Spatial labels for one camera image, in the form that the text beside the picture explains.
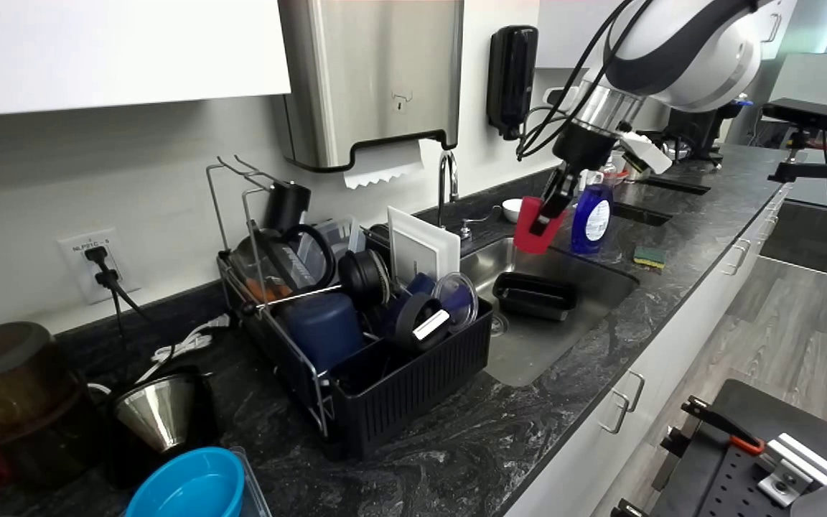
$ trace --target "utensil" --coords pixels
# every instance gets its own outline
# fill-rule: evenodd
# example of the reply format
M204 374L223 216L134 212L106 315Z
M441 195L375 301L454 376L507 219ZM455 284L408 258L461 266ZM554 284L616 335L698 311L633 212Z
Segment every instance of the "utensil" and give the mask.
M113 413L151 450L165 455L188 437L194 384L182 376L157 376L125 390Z
M157 469L125 505L125 517L234 517L243 469L227 449L194 449Z

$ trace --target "cabinet door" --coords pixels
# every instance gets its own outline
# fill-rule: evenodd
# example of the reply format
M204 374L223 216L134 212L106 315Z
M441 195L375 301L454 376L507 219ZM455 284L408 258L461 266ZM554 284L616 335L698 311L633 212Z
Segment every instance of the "cabinet door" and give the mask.
M622 384L630 384L630 378L620 378L584 417L528 492L505 511L507 517L579 517L593 511L649 427L630 410Z
M620 0L541 0L537 68L573 68L593 28Z
M748 278L758 248L735 241L701 288L682 301L669 325L650 338L630 370L646 383L639 390L636 413L649 422L658 419L671 390L704 351L709 333L722 320L727 307Z
M286 88L274 0L0 0L0 111Z
M760 252L764 241L777 223L777 212L788 195L793 183L784 183L775 198L758 212L755 223L739 236L742 244L748 244L752 252Z

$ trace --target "blue bowl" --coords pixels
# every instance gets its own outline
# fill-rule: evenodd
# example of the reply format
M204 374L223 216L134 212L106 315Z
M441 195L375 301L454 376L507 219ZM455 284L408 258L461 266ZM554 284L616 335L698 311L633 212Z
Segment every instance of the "blue bowl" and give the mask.
M125 505L125 517L238 517L241 460L227 449L194 449L159 466Z

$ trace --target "blue object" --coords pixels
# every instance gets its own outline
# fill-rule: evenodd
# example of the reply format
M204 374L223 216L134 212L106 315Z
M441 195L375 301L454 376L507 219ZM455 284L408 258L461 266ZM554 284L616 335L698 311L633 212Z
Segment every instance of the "blue object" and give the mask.
M432 294L432 288L437 288L432 277L416 272L408 284L408 294Z
M610 190L589 183L573 210L571 251L596 252L610 223Z
M329 370L360 348L360 331L349 297L320 294L283 307L289 338L319 370Z
M227 449L194 449L164 463L131 496L125 517L238 517L241 460Z

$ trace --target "black granite countertop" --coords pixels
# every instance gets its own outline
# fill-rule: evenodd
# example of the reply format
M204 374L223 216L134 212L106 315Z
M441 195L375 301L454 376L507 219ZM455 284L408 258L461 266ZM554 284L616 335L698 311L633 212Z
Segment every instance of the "black granite countertop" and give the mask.
M223 443L247 449L279 517L503 515L768 200L777 183L765 176L777 157L780 152L735 147L715 176L692 167L671 172L709 183L705 195L620 186L615 198L671 216L663 228L615 219L609 231L599 258L636 277L639 288L530 389L505 389L475 374L372 460L329 460L313 422L283 397L257 351L238 333L221 335L191 361L211 374ZM505 195L538 193L538 186L541 176L524 177L472 195L458 210L472 216ZM480 239L470 248L507 231L495 219L472 223ZM659 248L666 269L649 272L629 265L633 244ZM125 499L129 492L113 492L92 472L47 496L4 486L0 515L119 515Z

